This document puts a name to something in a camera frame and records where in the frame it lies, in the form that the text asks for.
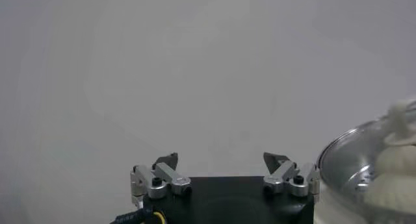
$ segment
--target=white wall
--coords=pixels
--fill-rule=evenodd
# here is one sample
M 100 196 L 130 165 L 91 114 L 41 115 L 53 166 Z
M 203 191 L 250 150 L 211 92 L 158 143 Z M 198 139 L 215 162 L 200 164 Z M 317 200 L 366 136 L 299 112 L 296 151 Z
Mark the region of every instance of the white wall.
M 416 0 L 0 0 L 0 223 L 109 223 L 129 170 L 315 160 L 416 93 Z

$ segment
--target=black screw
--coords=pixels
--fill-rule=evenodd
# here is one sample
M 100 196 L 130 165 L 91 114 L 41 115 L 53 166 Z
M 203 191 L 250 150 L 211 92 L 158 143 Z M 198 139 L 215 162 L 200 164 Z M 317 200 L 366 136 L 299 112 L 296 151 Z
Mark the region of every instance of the black screw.
M 152 186 L 160 186 L 160 185 L 162 185 L 162 179 L 160 177 L 154 177 L 151 180 L 151 185 Z
M 293 178 L 293 182 L 295 184 L 303 184 L 304 183 L 304 178 L 300 175 L 297 175 Z

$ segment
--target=metal pot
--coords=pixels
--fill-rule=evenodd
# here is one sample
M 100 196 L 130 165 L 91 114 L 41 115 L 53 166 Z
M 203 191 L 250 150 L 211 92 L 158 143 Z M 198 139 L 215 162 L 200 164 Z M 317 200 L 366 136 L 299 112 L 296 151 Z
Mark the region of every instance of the metal pot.
M 415 102 L 408 104 L 402 115 L 407 122 L 416 122 Z M 344 133 L 323 150 L 317 165 L 322 181 L 334 197 L 370 223 L 389 223 L 387 220 L 416 223 L 415 215 L 376 208 L 363 202 L 363 195 L 375 178 L 374 164 L 385 148 L 384 139 L 396 129 L 390 119 L 384 116 Z

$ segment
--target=lid knob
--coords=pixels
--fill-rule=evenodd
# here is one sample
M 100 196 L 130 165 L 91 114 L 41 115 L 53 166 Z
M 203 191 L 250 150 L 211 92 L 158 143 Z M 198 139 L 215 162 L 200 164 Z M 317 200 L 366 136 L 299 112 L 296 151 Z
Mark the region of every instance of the lid knob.
M 406 121 L 406 110 L 416 104 L 416 99 L 397 101 L 388 112 L 388 119 L 393 133 L 385 137 L 384 143 L 388 146 L 404 146 L 416 144 L 416 127 Z

